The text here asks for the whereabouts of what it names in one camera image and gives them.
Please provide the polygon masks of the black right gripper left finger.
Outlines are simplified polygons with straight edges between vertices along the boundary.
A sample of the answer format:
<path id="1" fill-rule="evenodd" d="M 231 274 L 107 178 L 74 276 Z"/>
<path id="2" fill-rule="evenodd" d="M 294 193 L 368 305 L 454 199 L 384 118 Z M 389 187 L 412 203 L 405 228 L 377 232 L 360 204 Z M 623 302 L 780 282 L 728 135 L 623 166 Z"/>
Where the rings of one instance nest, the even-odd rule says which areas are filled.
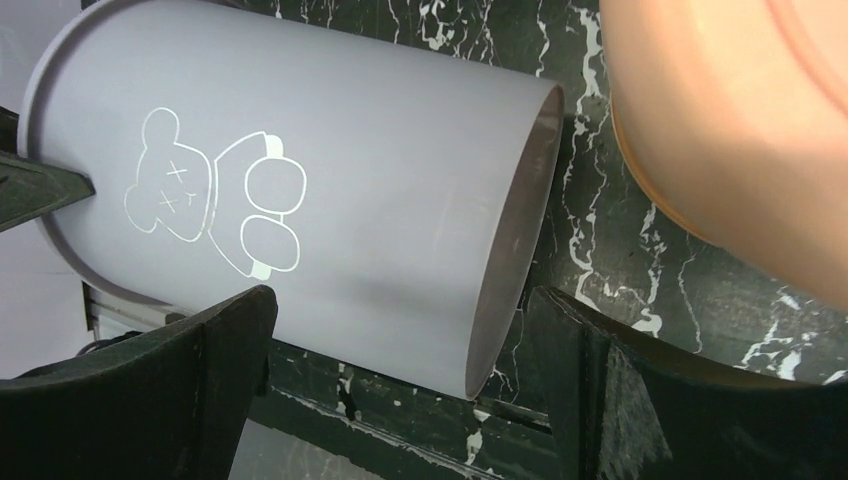
<path id="1" fill-rule="evenodd" d="M 259 285 L 1 384 L 5 479 L 225 479 L 267 378 L 278 314 Z"/>

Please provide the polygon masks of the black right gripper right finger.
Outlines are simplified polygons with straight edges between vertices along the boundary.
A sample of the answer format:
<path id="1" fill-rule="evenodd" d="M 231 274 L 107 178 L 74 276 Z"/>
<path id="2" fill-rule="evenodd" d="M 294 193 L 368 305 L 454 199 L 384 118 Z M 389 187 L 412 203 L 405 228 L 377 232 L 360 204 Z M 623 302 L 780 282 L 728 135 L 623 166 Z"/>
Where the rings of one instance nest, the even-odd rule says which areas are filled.
<path id="1" fill-rule="evenodd" d="M 554 287 L 527 326 L 565 479 L 843 479 L 847 386 L 740 370 Z"/>

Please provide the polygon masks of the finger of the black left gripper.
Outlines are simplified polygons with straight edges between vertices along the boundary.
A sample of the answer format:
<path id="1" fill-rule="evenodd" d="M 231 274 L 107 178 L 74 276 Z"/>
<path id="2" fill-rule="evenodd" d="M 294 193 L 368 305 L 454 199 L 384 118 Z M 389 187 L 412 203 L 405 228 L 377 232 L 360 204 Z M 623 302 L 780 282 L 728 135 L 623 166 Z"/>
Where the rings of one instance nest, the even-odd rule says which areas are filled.
<path id="1" fill-rule="evenodd" d="M 1 231 L 95 195 L 85 175 L 17 155 L 19 116 L 1 108 Z"/>

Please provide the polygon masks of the grey plastic bucket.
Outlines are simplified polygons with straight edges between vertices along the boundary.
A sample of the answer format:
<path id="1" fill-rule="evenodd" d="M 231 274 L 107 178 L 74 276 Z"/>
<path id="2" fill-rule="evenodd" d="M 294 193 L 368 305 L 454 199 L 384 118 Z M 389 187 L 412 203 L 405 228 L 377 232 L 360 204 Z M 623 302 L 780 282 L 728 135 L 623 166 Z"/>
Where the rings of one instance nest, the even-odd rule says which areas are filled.
<path id="1" fill-rule="evenodd" d="M 51 41 L 19 153 L 96 193 L 41 220 L 93 287 L 201 310 L 256 284 L 277 339 L 476 397 L 534 255 L 552 80 L 228 8 L 101 1 Z"/>

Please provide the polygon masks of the orange plastic bucket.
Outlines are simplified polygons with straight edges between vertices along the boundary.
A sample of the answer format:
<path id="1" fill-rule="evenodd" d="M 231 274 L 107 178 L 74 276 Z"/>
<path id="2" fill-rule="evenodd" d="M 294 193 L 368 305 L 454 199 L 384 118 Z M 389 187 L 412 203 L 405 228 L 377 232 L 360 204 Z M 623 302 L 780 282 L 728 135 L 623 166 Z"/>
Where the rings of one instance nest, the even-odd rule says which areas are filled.
<path id="1" fill-rule="evenodd" d="M 604 1 L 614 132 L 699 238 L 847 306 L 847 5 Z"/>

